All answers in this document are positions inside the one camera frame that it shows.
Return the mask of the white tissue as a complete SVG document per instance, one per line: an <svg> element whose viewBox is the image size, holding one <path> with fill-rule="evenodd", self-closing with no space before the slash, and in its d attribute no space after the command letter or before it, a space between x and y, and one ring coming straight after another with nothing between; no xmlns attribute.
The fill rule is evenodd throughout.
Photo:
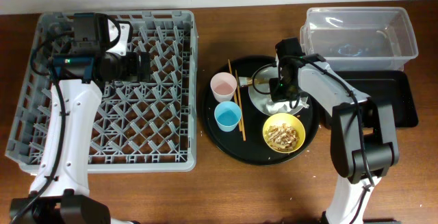
<svg viewBox="0 0 438 224"><path fill-rule="evenodd" d="M266 104L263 105L263 111L268 115L278 114L278 113L288 113L297 114L302 109L308 109L309 104L307 103L307 97L301 97L297 101L280 101L273 102L273 100L268 97Z"/></svg>

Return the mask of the gold snack wrapper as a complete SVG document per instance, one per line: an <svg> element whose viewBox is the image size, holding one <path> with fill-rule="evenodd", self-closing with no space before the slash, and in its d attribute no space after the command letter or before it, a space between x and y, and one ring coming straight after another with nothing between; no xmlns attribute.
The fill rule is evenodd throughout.
<svg viewBox="0 0 438 224"><path fill-rule="evenodd" d="M268 84L269 79L252 79L251 77L239 77L238 84L240 87L252 86L253 84Z"/></svg>

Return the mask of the yellow bowl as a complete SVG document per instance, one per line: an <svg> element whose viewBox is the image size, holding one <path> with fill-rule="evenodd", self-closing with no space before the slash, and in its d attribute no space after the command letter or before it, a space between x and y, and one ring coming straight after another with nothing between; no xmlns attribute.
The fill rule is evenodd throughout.
<svg viewBox="0 0 438 224"><path fill-rule="evenodd" d="M263 124L262 134L267 146L278 153L298 151L306 138L302 122L294 115L286 113L270 116Z"/></svg>

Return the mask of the brown food scraps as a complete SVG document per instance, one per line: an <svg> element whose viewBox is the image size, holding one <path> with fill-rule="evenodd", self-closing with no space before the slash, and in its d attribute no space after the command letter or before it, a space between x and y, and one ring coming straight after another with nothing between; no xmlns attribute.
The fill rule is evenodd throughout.
<svg viewBox="0 0 438 224"><path fill-rule="evenodd" d="M291 151L299 141L298 132L286 123L269 126L266 137L268 145L278 151Z"/></svg>

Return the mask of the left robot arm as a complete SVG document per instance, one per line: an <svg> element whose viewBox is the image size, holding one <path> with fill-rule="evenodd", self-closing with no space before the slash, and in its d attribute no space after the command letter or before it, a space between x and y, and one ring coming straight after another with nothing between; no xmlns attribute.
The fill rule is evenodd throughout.
<svg viewBox="0 0 438 224"><path fill-rule="evenodd" d="M70 49L46 63L51 116L38 174L26 198L13 199L12 223L117 223L109 208L89 197L92 126L106 83L149 82L148 53L128 50L133 26L102 13L76 13L73 28L47 36L30 59L61 37Z"/></svg>

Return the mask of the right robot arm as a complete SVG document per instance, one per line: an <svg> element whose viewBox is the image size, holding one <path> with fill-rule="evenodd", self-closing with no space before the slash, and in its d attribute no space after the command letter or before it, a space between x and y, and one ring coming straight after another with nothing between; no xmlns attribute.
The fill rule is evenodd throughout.
<svg viewBox="0 0 438 224"><path fill-rule="evenodd" d="M304 54L297 38L281 40L275 51L277 86L293 99L309 95L331 118L338 177L321 223L363 223L372 192L400 157L391 103L352 87L321 55Z"/></svg>

